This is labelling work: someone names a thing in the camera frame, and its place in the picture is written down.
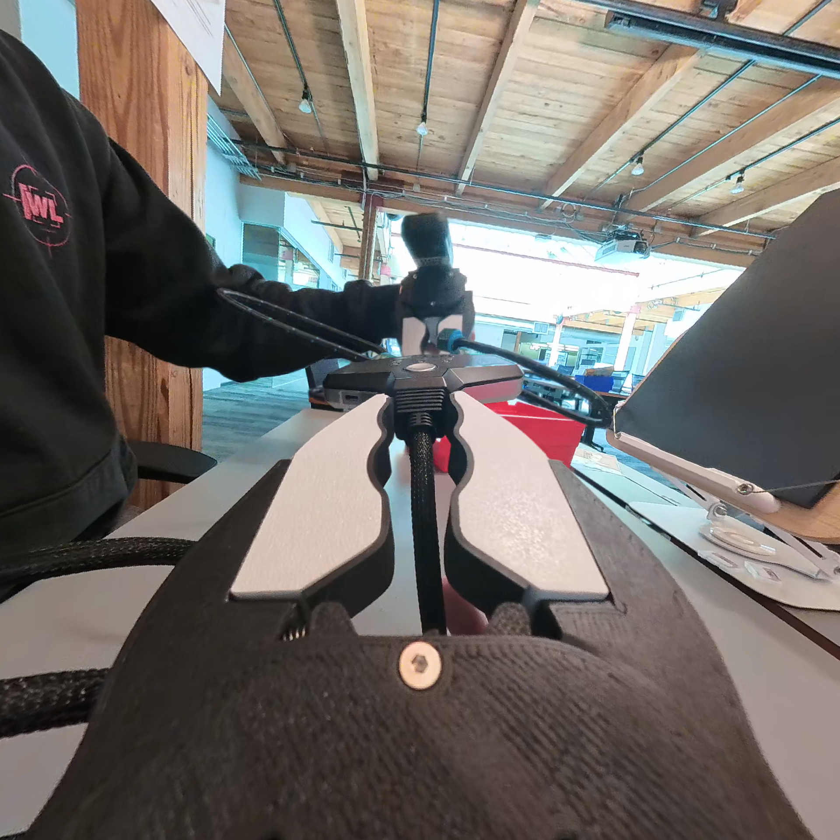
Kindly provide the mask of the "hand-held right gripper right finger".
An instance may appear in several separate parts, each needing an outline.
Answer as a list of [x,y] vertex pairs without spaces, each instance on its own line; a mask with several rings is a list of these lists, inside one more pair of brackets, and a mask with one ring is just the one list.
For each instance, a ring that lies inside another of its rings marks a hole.
[[552,461],[473,396],[455,410],[448,471],[455,483],[444,538],[452,588],[490,616],[518,603],[603,603],[610,589]]

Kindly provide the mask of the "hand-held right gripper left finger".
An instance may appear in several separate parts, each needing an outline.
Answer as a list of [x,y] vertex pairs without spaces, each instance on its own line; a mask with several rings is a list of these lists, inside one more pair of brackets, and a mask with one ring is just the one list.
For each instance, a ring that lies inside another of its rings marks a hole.
[[373,395],[318,432],[291,460],[232,583],[237,601],[356,616],[390,586],[392,401]]

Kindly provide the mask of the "black multiport hub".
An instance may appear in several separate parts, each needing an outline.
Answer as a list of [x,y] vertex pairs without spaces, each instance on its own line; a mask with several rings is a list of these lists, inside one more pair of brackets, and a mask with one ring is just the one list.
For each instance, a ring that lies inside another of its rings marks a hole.
[[435,413],[457,392],[484,404],[512,401],[522,391],[522,377],[516,364],[494,354],[416,355],[347,364],[328,374],[322,389],[340,410],[385,395],[398,413]]

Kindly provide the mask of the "person's left forearm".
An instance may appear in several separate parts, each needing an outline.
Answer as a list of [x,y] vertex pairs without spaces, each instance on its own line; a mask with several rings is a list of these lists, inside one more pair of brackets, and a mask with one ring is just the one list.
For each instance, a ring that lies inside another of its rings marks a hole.
[[353,280],[342,290],[302,288],[235,266],[217,281],[218,361],[227,378],[249,382],[299,370],[333,354],[325,342],[362,353],[401,336],[398,286]]

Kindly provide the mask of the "white desk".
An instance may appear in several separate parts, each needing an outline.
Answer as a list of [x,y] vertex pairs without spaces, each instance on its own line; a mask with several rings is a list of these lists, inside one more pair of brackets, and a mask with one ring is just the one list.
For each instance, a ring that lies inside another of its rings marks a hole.
[[[307,409],[222,461],[116,531],[117,537],[199,539],[277,461],[290,458],[336,415]],[[408,456],[391,445],[386,486],[394,517],[395,574],[354,618],[363,634],[420,628],[413,569]],[[714,638],[780,786],[816,838],[838,838],[838,615],[772,612],[653,530],[602,490],[613,510],[674,577]],[[40,581],[2,603],[2,679],[106,668],[168,568],[130,568]],[[2,738],[2,837],[22,832],[48,800],[82,726]]]

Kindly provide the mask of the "red cloth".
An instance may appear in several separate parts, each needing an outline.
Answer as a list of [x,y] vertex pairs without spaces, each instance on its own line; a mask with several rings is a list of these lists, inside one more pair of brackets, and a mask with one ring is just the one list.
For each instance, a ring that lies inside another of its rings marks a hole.
[[525,402],[480,404],[469,395],[454,395],[457,422],[451,437],[434,445],[438,471],[457,478],[500,477],[504,468],[546,469],[548,461],[566,467],[581,442],[582,423]]

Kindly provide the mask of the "black office chair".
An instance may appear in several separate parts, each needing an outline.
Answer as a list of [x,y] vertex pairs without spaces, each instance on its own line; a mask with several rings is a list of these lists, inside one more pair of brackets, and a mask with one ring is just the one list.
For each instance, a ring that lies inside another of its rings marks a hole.
[[217,460],[202,452],[181,446],[128,440],[139,480],[159,480],[190,484],[217,466]]

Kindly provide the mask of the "white ceiling projector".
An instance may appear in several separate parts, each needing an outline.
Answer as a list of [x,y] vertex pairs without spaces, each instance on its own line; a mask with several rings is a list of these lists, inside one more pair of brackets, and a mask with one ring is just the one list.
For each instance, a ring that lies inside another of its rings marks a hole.
[[650,257],[650,244],[642,232],[629,227],[611,231],[596,249],[594,262],[600,266],[623,265]]

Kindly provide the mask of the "white folding stand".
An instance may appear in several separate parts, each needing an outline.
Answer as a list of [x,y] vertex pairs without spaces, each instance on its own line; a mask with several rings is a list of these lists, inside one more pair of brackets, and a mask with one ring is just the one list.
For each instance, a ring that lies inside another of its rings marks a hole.
[[626,432],[607,432],[608,442],[653,467],[682,490],[689,505],[639,505],[635,510],[694,550],[726,551],[762,561],[810,581],[838,583],[838,554],[763,520],[781,511],[773,494],[725,471],[695,464]]

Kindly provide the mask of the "wooden pillar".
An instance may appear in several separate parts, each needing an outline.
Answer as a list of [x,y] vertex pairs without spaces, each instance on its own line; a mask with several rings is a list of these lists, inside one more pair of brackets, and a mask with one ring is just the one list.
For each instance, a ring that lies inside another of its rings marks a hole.
[[[205,228],[207,79],[149,1],[76,1],[81,102]],[[106,393],[126,438],[198,451],[203,373],[107,338]]]

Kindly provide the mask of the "person's black hoodie torso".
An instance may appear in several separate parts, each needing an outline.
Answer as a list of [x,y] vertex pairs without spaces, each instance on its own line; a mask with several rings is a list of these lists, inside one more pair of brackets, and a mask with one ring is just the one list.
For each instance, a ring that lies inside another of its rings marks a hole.
[[131,493],[107,336],[235,377],[223,278],[194,222],[2,33],[2,561],[110,523]]

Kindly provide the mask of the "white paper sheet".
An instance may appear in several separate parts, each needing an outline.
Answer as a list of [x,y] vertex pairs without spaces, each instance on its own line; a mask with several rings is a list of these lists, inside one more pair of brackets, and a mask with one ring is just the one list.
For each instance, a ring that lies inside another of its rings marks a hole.
[[153,1],[152,4],[195,60],[211,89],[220,93],[225,1]]

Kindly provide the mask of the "black ceiling track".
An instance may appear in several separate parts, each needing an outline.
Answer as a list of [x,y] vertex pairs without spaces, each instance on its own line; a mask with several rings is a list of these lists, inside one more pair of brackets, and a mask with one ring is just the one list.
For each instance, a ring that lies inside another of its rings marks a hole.
[[605,28],[670,45],[704,49],[735,60],[839,78],[839,49],[639,2],[594,2],[606,11]]

